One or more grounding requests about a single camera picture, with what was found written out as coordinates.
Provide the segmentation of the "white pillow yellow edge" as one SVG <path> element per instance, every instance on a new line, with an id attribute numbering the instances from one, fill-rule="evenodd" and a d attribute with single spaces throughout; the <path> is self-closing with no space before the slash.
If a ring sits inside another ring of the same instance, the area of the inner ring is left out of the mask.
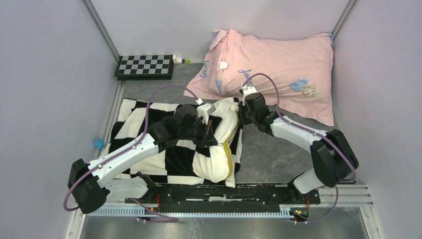
<path id="1" fill-rule="evenodd" d="M 193 172 L 200 178 L 233 188 L 234 150 L 230 148 L 230 143 L 234 142 L 239 128 L 238 100 L 225 98 L 215 102 L 214 107 L 215 111 L 210 114 L 209 121 L 217 145 L 205 148 L 204 152 L 196 149 Z"/>

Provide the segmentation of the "black white checkered pillowcase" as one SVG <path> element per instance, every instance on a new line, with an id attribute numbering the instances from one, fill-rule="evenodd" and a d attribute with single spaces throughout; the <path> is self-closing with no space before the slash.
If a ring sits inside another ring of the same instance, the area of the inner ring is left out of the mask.
<path id="1" fill-rule="evenodd" d="M 100 177 L 147 175 L 155 183 L 235 187 L 241 152 L 239 103 L 213 103 L 202 118 L 198 105 L 125 99 L 97 166 Z"/>

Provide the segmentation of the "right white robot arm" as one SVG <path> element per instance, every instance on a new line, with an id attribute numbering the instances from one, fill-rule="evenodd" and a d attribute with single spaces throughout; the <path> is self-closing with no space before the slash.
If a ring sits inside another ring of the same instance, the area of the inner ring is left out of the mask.
<path id="1" fill-rule="evenodd" d="M 260 93 L 244 97 L 239 114 L 242 124 L 253 124 L 259 131 L 287 140 L 311 155 L 312 169 L 289 182 L 291 202 L 300 203 L 308 192 L 323 186 L 333 188 L 340 182 L 355 181 L 359 162 L 340 130 L 317 130 L 271 111 Z"/>

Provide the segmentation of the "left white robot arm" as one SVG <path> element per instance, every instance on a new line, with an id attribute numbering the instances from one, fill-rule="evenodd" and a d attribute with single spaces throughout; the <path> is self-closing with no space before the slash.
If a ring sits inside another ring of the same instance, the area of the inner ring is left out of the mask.
<path id="1" fill-rule="evenodd" d="M 114 152 L 88 163 L 82 159 L 75 161 L 65 199 L 73 196 L 83 214 L 96 211 L 107 201 L 136 198 L 152 202 L 156 198 L 152 182 L 141 176 L 130 179 L 118 179 L 117 176 L 142 160 L 175 146 L 179 140 L 190 140 L 200 148 L 216 146 L 218 141 L 209 119 L 214 111 L 215 106 L 211 103 L 198 107 L 182 105 L 173 115 L 153 123 L 147 132 Z"/>

